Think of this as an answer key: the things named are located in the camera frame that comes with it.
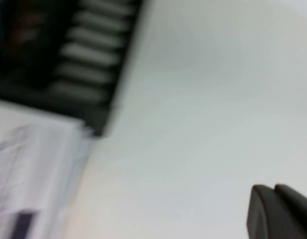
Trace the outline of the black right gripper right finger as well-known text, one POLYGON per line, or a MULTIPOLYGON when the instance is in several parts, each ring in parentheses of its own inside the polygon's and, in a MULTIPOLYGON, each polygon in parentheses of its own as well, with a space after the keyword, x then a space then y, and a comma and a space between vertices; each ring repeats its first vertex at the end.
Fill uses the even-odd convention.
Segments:
POLYGON ((275 185, 276 193, 286 203, 292 216, 307 233, 307 197, 288 185, 275 185))

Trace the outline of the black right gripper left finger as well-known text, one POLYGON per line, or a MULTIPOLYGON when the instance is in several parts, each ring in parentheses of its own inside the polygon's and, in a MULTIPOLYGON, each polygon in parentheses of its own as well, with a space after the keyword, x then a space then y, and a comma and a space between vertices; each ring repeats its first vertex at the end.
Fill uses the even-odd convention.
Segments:
POLYGON ((275 190, 264 185, 251 189, 247 216, 250 239, 304 239, 305 230, 275 190))

